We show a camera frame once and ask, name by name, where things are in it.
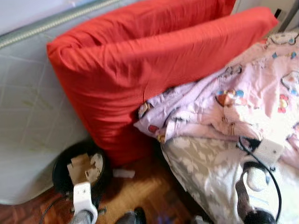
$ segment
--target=white object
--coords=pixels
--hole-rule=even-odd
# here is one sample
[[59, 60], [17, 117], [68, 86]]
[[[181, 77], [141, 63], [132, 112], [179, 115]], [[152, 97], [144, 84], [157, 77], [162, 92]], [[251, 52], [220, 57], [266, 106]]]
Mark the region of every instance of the white object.
[[98, 211], [92, 203], [92, 195], [90, 190], [90, 183], [84, 182], [74, 186], [74, 215], [78, 214], [82, 210], [87, 210], [92, 213], [92, 224], [98, 219]]
[[252, 190], [257, 192], [267, 187], [266, 174], [255, 167], [249, 169], [246, 182]]
[[272, 200], [275, 191], [271, 187], [267, 187], [261, 189], [259, 191], [252, 189], [248, 184], [249, 176], [246, 174], [243, 177], [244, 185], [249, 196], [249, 203], [252, 207], [264, 209], [265, 211], [269, 211], [275, 216], [276, 211], [275, 208], [278, 207], [278, 201]]
[[113, 177], [133, 178], [135, 176], [134, 170], [114, 169]]
[[277, 162], [283, 150], [284, 146], [282, 144], [269, 139], [263, 139], [253, 154], [266, 165], [271, 165]]

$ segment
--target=wooden floor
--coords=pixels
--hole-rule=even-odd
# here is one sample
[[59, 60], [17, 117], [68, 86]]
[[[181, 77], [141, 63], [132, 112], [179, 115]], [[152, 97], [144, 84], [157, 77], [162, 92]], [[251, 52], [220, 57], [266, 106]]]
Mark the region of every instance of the wooden floor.
[[[206, 217], [160, 159], [146, 158], [124, 168], [135, 170], [135, 177], [112, 179], [100, 204], [107, 212], [98, 217], [98, 224], [113, 224], [137, 206], [143, 207], [149, 224], [184, 224], [196, 214]], [[25, 204], [0, 205], [0, 224], [37, 224], [42, 212], [59, 196], [50, 189]], [[67, 224], [72, 218], [71, 206], [70, 201], [58, 202], [49, 210], [44, 223]]]

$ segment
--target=mattress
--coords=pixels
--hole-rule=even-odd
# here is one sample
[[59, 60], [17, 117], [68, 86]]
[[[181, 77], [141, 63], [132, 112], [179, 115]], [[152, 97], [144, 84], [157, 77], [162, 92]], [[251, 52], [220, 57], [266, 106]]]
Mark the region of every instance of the mattress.
[[[237, 214], [235, 182], [240, 178], [240, 159], [245, 153], [231, 141], [178, 137], [162, 145], [173, 174], [215, 223], [242, 223]], [[279, 161], [274, 176], [282, 194], [278, 223], [299, 223], [299, 171]], [[270, 207], [277, 213], [277, 194], [271, 180]]]

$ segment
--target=red pillowcase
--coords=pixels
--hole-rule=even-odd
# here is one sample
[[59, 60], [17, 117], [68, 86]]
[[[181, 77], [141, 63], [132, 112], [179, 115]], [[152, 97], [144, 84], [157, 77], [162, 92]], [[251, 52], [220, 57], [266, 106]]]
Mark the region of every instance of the red pillowcase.
[[152, 151], [132, 125], [145, 100], [215, 72], [276, 25], [267, 8], [217, 19], [234, 1], [142, 1], [48, 44], [66, 95], [114, 165]]

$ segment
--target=cable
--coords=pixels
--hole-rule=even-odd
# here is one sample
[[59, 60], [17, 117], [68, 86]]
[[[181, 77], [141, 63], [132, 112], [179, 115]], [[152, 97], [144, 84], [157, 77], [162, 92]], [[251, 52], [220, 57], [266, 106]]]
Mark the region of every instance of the cable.
[[253, 153], [250, 151], [250, 149], [248, 149], [246, 146], [243, 145], [242, 139], [247, 139], [247, 138], [245, 138], [243, 136], [239, 137], [239, 142], [240, 142], [240, 145], [243, 148], [243, 150], [245, 150], [248, 154], [250, 154], [253, 158], [255, 158], [256, 161], [258, 161], [268, 171], [268, 173], [270, 174], [270, 176], [271, 176], [271, 178], [274, 182], [274, 185], [276, 187], [276, 191], [277, 191], [277, 194], [278, 194], [278, 211], [277, 211], [275, 221], [278, 222], [278, 219], [279, 219], [279, 216], [280, 216], [280, 211], [281, 211], [281, 193], [280, 193], [279, 186], [276, 182], [276, 179], [275, 179], [273, 173], [268, 169], [268, 167], [262, 161], [260, 161], [255, 155], [253, 155]]
[[43, 219], [45, 218], [45, 216], [46, 216], [47, 212], [50, 210], [50, 208], [52, 208], [54, 204], [56, 204], [57, 202], [59, 202], [59, 201], [65, 199], [65, 198], [67, 198], [67, 196], [61, 196], [61, 197], [55, 199], [55, 200], [54, 200], [54, 201], [47, 207], [47, 209], [45, 210], [45, 212], [42, 214], [41, 219], [39, 220], [39, 224], [43, 224]]

